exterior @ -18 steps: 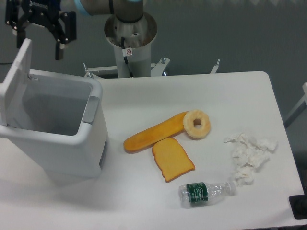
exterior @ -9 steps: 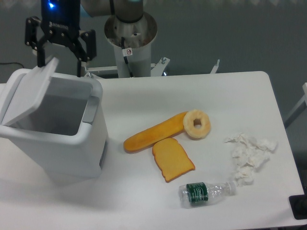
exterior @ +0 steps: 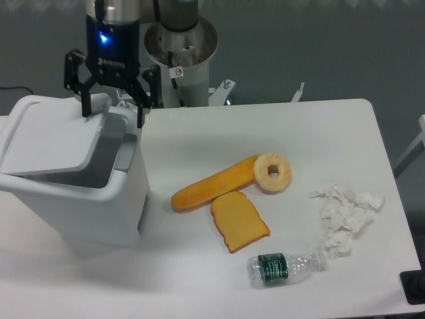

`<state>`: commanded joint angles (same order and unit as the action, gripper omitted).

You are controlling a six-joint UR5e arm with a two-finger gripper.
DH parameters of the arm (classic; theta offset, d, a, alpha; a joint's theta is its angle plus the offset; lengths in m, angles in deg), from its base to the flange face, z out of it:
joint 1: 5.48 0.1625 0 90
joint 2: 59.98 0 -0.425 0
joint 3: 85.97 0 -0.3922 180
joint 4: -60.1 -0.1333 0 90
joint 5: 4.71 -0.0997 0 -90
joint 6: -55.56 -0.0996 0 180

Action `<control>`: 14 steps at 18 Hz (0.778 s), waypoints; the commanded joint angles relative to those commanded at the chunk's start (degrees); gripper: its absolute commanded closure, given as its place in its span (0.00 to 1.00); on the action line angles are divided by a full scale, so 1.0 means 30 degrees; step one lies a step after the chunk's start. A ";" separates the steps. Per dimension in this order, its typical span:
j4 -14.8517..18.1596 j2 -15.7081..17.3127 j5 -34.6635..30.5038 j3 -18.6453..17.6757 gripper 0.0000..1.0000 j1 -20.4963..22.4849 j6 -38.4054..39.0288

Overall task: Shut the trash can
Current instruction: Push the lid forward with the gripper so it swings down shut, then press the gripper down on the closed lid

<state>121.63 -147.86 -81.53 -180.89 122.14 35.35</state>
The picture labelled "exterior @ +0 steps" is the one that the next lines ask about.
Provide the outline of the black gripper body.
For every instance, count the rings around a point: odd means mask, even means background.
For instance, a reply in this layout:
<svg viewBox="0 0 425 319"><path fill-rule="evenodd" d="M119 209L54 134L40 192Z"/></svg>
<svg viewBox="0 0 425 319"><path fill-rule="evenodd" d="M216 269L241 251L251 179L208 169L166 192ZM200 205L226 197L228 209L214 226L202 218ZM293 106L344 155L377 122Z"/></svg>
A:
<svg viewBox="0 0 425 319"><path fill-rule="evenodd" d="M99 23L86 16L86 66L102 86L127 88L139 75L139 23Z"/></svg>

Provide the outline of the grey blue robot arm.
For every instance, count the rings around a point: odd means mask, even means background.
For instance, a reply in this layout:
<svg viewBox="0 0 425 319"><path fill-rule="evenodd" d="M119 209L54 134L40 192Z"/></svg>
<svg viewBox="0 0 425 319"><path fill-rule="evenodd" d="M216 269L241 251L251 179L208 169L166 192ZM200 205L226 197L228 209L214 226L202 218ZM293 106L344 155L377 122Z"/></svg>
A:
<svg viewBox="0 0 425 319"><path fill-rule="evenodd" d="M88 52L74 49L64 59L64 87L81 102L82 116L92 115L95 85L125 90L137 107L137 127L145 112L162 103L161 71L139 63L139 26L158 22L170 31L189 31L199 20L197 1L87 1Z"/></svg>

